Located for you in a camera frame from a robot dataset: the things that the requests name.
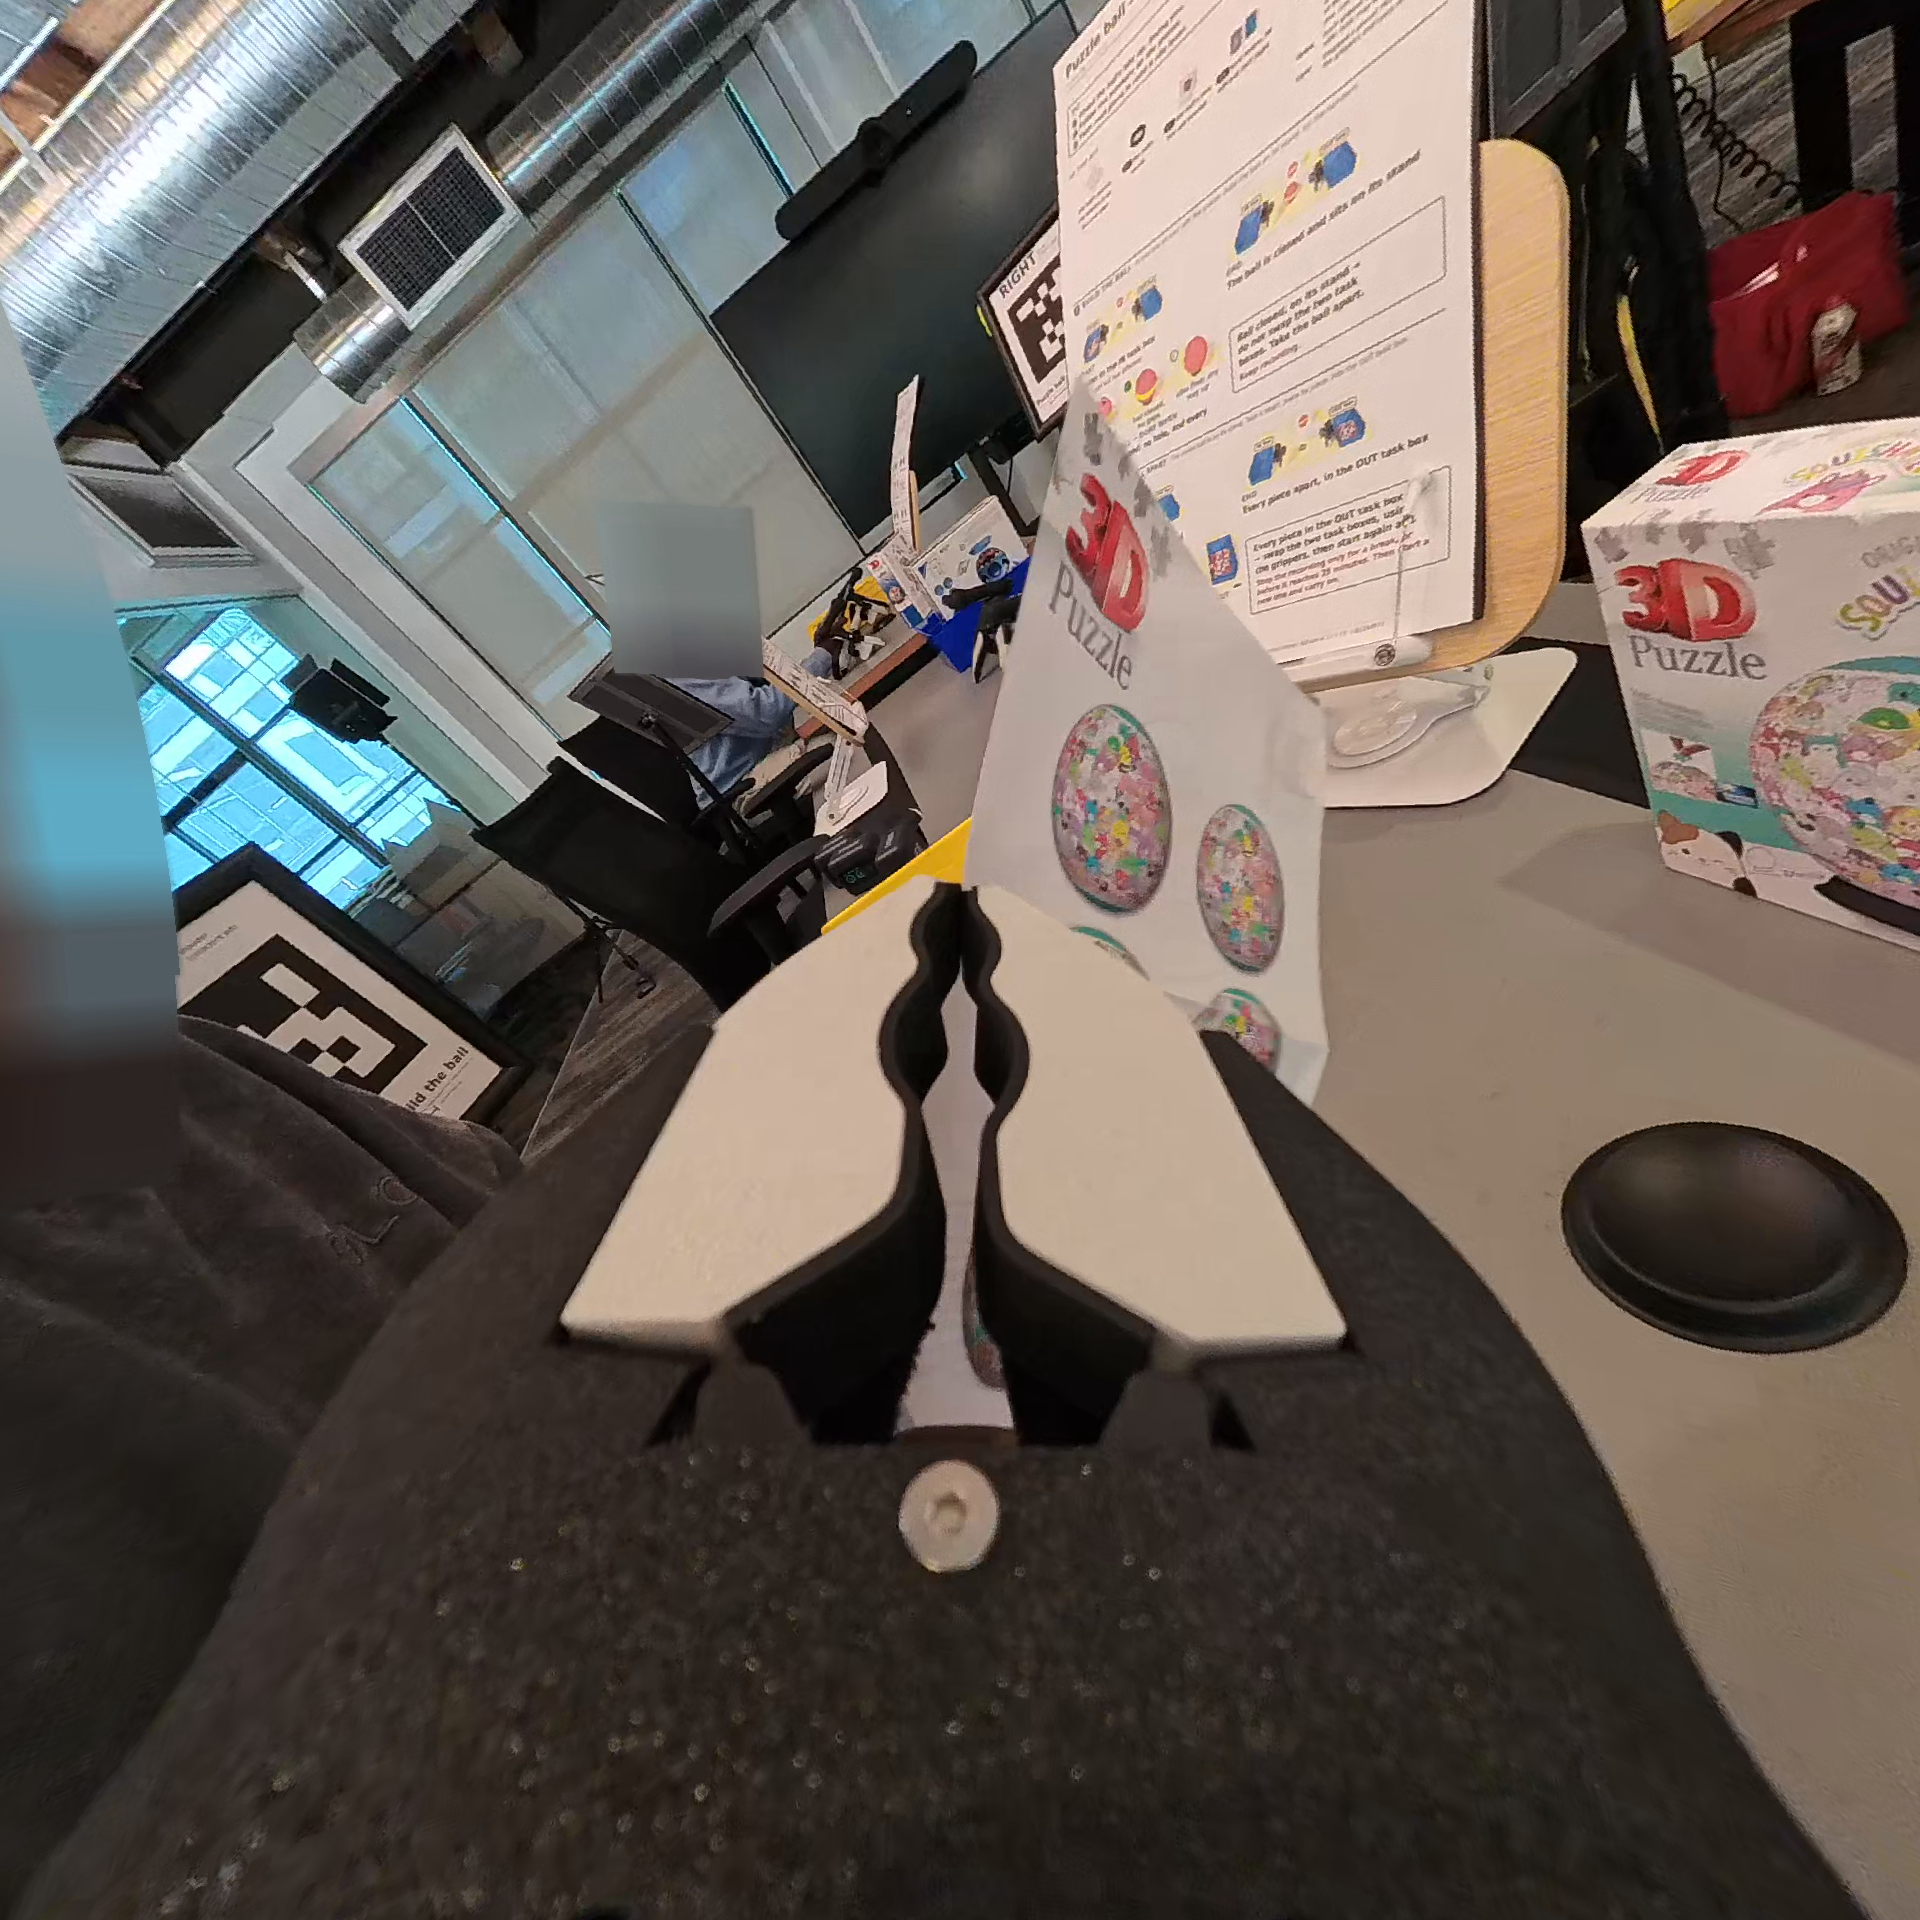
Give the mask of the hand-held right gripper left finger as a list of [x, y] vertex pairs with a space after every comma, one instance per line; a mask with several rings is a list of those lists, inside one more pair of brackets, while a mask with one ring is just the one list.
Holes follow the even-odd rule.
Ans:
[[901, 1390], [944, 1291], [926, 1095], [962, 894], [905, 885], [713, 1024], [560, 1312], [569, 1342], [770, 1374], [814, 1429]]

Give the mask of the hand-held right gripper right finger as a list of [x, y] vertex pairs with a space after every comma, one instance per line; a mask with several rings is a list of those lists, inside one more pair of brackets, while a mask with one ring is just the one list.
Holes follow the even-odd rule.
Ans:
[[1145, 1376], [1335, 1353], [1349, 1323], [1211, 1047], [1150, 981], [1035, 905], [965, 891], [983, 1326], [1017, 1410], [1102, 1429]]

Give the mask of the yellow plastic bin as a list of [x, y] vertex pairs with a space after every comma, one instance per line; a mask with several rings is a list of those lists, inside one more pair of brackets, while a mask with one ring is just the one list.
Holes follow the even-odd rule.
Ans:
[[967, 878], [967, 857], [969, 857], [969, 837], [971, 837], [974, 818], [967, 816], [962, 823], [951, 827], [942, 839], [930, 843], [923, 853], [907, 859], [901, 871], [891, 873], [889, 878], [880, 880], [871, 887], [864, 896], [853, 896], [848, 905], [839, 912], [830, 914], [823, 923], [823, 933], [832, 933], [834, 928], [853, 921], [862, 912], [878, 905], [882, 898], [901, 891], [910, 882], [917, 880], [933, 880], [933, 882], [962, 882]]

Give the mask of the white printed instruction leaflet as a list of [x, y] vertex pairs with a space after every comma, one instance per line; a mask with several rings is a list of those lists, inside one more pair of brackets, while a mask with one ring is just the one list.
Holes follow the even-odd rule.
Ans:
[[[1312, 1104], [1328, 1065], [1323, 715], [1184, 544], [1143, 535], [1143, 507], [1131, 457], [1072, 386], [965, 891], [999, 885], [1086, 935], [1214, 1049], [1234, 1042]], [[1017, 1410], [1001, 1378], [1029, 1433], [1097, 1433]]]

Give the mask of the small puzzle box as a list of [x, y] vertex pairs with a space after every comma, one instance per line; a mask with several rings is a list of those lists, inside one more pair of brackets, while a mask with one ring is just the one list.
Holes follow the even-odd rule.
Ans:
[[951, 599], [997, 590], [1029, 562], [1029, 542], [992, 496], [926, 549], [887, 535], [864, 560], [855, 594], [923, 633], [951, 615]]

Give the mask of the colourful puzzle ball box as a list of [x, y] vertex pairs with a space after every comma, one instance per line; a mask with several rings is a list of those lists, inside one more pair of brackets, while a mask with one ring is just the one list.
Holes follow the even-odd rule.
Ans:
[[1918, 421], [1689, 443], [1582, 523], [1669, 871], [1918, 944]]

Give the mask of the black office chair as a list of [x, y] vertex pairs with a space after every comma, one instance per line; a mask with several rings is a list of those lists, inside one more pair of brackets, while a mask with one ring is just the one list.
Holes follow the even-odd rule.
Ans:
[[818, 738], [768, 784], [720, 784], [688, 754], [727, 729], [709, 702], [606, 665], [576, 695], [590, 725], [471, 839], [583, 919], [642, 937], [727, 1010], [825, 928], [800, 786], [832, 745]]

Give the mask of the framed marker sign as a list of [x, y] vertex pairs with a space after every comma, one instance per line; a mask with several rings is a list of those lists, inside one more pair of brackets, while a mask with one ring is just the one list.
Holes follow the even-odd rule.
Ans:
[[489, 1122], [530, 1061], [258, 848], [174, 889], [178, 1010], [430, 1118]]

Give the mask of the black round stand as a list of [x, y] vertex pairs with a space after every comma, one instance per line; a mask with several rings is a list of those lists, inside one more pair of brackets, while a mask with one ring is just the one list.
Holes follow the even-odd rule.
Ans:
[[1815, 1353], [1904, 1296], [1909, 1239], [1833, 1154], [1760, 1127], [1678, 1120], [1593, 1150], [1561, 1234], [1595, 1289], [1639, 1321], [1723, 1353]]

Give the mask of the person's dark grey garment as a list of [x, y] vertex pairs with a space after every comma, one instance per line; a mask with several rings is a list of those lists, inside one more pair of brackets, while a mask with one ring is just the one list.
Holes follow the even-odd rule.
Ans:
[[2, 1895], [149, 1733], [302, 1442], [432, 1262], [521, 1175], [249, 1033], [178, 1022], [151, 1186], [2, 1227]]

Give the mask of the black white marker tag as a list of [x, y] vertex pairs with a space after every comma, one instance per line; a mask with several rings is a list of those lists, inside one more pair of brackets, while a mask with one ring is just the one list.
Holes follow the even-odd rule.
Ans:
[[1035, 441], [1058, 430], [1072, 386], [1058, 274], [1061, 210], [1049, 208], [987, 277], [976, 313], [1015, 384]]

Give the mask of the white air vent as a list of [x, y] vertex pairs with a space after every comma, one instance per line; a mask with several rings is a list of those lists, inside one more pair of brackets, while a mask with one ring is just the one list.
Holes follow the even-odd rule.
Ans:
[[405, 329], [437, 306], [523, 215], [462, 128], [446, 128], [343, 238], [343, 256]]

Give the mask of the red bag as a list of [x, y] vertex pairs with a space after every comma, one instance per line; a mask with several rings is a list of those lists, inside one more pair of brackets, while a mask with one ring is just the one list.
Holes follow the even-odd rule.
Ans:
[[1904, 327], [1911, 297], [1893, 194], [1840, 194], [1824, 208], [1707, 251], [1712, 361], [1730, 418], [1769, 416], [1813, 386], [1813, 327], [1835, 304], [1861, 345]]

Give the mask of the black wall screen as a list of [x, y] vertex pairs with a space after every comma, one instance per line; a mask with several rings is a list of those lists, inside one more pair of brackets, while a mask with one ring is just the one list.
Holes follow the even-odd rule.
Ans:
[[1058, 208], [1051, 71], [1072, 41], [1045, 11], [887, 167], [786, 242], [713, 327], [848, 530], [891, 517], [896, 398], [919, 379], [912, 471], [1038, 434], [978, 315]]

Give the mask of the silver spiral duct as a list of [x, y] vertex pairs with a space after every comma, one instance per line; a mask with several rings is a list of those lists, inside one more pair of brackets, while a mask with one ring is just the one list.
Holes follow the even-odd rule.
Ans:
[[[59, 434], [475, 5], [155, 5], [5, 165], [5, 318]], [[795, 5], [603, 5], [485, 139], [519, 217], [638, 155]]]

